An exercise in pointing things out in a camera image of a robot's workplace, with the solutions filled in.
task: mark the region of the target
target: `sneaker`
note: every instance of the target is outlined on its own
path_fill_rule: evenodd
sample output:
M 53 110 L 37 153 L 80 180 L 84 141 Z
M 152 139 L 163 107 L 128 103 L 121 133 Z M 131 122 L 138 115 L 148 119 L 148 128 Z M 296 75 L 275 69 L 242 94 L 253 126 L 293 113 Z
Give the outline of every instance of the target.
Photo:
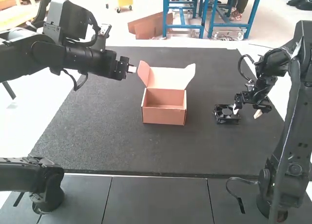
M 242 20 L 242 14 L 237 12 L 235 15 L 231 15 L 230 16 L 230 20 L 231 21 L 239 21 L 239 20 Z
M 231 9 L 231 16 L 234 16 L 234 15 L 236 15 L 236 14 L 238 14 L 238 11 L 236 10 L 236 8 L 232 8 Z

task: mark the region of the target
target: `robotic arm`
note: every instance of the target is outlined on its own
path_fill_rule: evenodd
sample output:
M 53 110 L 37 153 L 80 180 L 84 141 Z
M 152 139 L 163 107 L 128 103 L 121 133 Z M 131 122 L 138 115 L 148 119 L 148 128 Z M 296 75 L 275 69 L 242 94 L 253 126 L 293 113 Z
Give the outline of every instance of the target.
M 46 6 L 50 3 L 47 20 Z M 90 42 L 85 39 L 88 25 L 95 31 Z M 43 33 L 37 32 L 43 27 Z M 99 27 L 93 14 L 68 0 L 42 0 L 37 18 L 27 28 L 0 32 L 0 82 L 34 74 L 46 67 L 60 75 L 64 68 L 78 70 L 83 75 L 122 80 L 126 78 L 129 58 L 105 50 L 111 25 Z
M 256 199 L 257 207 L 271 224 L 275 224 L 276 220 L 286 220 L 289 208 L 301 206 L 309 183 L 312 151 L 311 31 L 312 21 L 298 22 L 294 38 L 286 45 L 267 52 L 259 62 L 254 63 L 257 80 L 245 76 L 248 79 L 247 91 L 236 94 L 234 98 L 234 114 L 243 104 L 252 104 L 257 109 L 256 118 L 271 111 L 267 95 L 277 77 L 287 72 L 291 77 L 284 129 L 258 179 L 260 193 Z
M 47 20 L 46 6 L 50 3 Z M 85 39 L 88 25 L 95 34 L 89 42 Z M 26 28 L 14 28 L 0 32 L 0 83 L 34 74 L 46 67 L 56 75 L 63 71 L 78 90 L 88 74 L 122 80 L 129 72 L 129 58 L 116 60 L 116 52 L 105 49 L 111 25 L 98 26 L 93 14 L 68 0 L 42 0 L 39 11 Z M 75 69 L 85 75 L 77 85 L 76 80 L 65 70 Z M 60 183 L 64 170 L 47 158 L 23 157 L 0 158 L 0 191 L 29 192 L 33 210 L 45 214 L 55 210 L 63 201 Z

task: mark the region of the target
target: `concrete floor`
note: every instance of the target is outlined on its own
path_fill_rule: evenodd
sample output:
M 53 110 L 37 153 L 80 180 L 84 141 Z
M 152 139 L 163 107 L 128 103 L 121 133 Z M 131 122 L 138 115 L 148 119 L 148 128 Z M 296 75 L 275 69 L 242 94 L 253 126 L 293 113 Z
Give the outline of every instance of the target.
M 99 23 L 110 23 L 113 26 L 107 45 L 224 47 L 238 49 L 241 54 L 248 53 L 255 59 L 258 59 L 258 54 L 264 54 L 268 49 L 250 44 L 281 46 L 293 37 L 297 21 L 312 20 L 312 12 L 287 6 L 287 0 L 261 0 L 250 38 L 246 41 L 200 40 L 189 38 L 187 35 L 175 35 L 167 40 L 137 41 L 135 36 L 128 32 L 127 23 L 161 12 L 162 0 L 152 0 L 153 4 L 147 4 L 147 0 L 134 0 L 133 11 L 124 8 L 120 14 L 116 13 L 113 6 L 108 10 L 105 8 L 106 3 L 110 4 L 109 0 L 70 1 L 92 11 Z M 249 0 L 243 20 L 248 20 L 252 4 L 253 0 Z M 210 14 L 207 15 L 206 28 L 209 18 Z M 197 20 L 191 20 L 189 23 L 195 23 Z M 72 73 L 76 78 L 79 77 L 78 73 Z M 0 87 L 0 139 L 5 142 L 0 147 L 0 157 L 20 157 L 28 154 L 72 89 L 72 81 L 67 76 L 52 75 L 48 69 L 10 81 L 10 84 L 18 97 L 14 101 L 10 100 L 4 88 Z M 289 88 L 290 79 L 285 77 L 278 81 L 270 93 L 271 100 L 283 118 L 286 114 Z M 307 192 L 312 197 L 312 184 Z M 9 192 L 0 192 L 0 207 L 8 194 Z

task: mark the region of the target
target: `black computer fan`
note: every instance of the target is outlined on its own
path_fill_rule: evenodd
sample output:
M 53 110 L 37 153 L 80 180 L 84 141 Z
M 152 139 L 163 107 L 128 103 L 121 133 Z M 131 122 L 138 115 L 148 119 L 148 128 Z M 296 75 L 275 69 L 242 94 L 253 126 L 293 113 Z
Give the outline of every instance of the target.
M 231 104 L 216 104 L 214 115 L 217 124 L 238 124 L 240 120 L 239 114 L 233 113 L 233 105 Z

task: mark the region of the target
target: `blue metal shelf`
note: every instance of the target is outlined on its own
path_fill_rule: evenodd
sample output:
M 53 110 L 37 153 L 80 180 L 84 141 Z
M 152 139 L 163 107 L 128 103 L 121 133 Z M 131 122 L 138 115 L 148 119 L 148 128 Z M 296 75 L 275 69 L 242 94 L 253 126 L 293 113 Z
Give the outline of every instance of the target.
M 205 5 L 203 7 L 203 17 L 201 19 L 201 25 L 186 25 L 184 13 L 191 11 L 193 12 L 193 18 L 196 18 L 197 13 L 197 2 L 198 0 L 178 0 L 178 1 L 170 1 L 163 0 L 163 24 L 162 24 L 162 36 L 167 36 L 168 28 L 185 28 L 185 29 L 199 29 L 199 38 L 203 38 L 206 15 L 208 10 L 208 0 L 205 0 Z M 190 6 L 177 6 L 177 4 L 189 4 Z M 179 9 L 181 24 L 176 25 L 167 25 L 167 14 L 169 9 Z
M 250 13 L 249 16 L 249 20 L 247 24 L 243 24 L 243 23 L 234 23 L 231 22 L 229 20 L 229 16 L 231 13 L 231 8 L 233 5 L 233 0 L 228 0 L 228 3 L 224 6 L 224 5 L 219 5 L 218 4 L 218 0 L 210 0 L 210 3 L 208 6 L 212 5 L 212 15 L 210 18 L 210 24 L 209 24 L 209 30 L 208 30 L 208 38 L 212 37 L 213 34 L 213 30 L 214 27 L 240 27 L 242 29 L 246 29 L 246 32 L 244 33 L 244 39 L 247 39 L 249 34 L 250 34 L 250 30 L 251 27 L 253 25 L 253 21 L 254 21 L 254 17 L 255 17 L 255 13 L 257 11 L 258 5 L 259 5 L 260 0 L 254 0 L 254 4 L 253 4 L 253 8 L 252 11 Z M 226 13 L 224 13 L 221 8 L 227 8 L 228 11 Z M 221 18 L 223 19 L 224 23 L 215 23 L 215 14 L 216 12 L 221 16 Z

